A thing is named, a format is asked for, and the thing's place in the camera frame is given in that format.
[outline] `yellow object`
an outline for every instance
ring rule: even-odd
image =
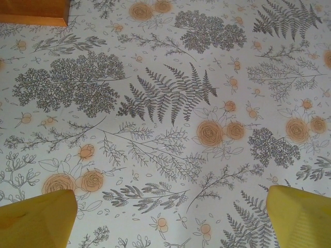
[[[72,190],[0,207],[0,247],[65,248],[76,214]]]
[[[280,248],[331,247],[331,198],[273,185],[266,205]]]

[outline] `printed pattern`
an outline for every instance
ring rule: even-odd
[[[275,248],[271,185],[331,196],[328,1],[70,3],[0,23],[0,206],[74,190],[68,248]]]

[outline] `orange wooden object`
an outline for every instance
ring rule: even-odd
[[[67,26],[70,0],[0,0],[0,22]]]

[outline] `floral wallpaper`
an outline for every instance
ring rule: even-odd
[[[331,196],[327,0],[71,0],[0,23],[0,206],[72,189],[68,248],[279,247],[283,184]]]

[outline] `wooden edge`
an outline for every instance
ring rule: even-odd
[[[43,16],[0,13],[0,23],[4,22],[4,23],[15,23],[15,24],[26,24],[26,25],[66,27],[68,26],[70,0],[64,0],[64,3],[65,4],[61,6],[62,13],[60,13],[58,17],[43,17]]]
[[[26,25],[46,25],[46,26],[68,26],[68,17],[51,18],[51,17],[32,17],[16,14],[0,14],[0,22],[26,24]]]

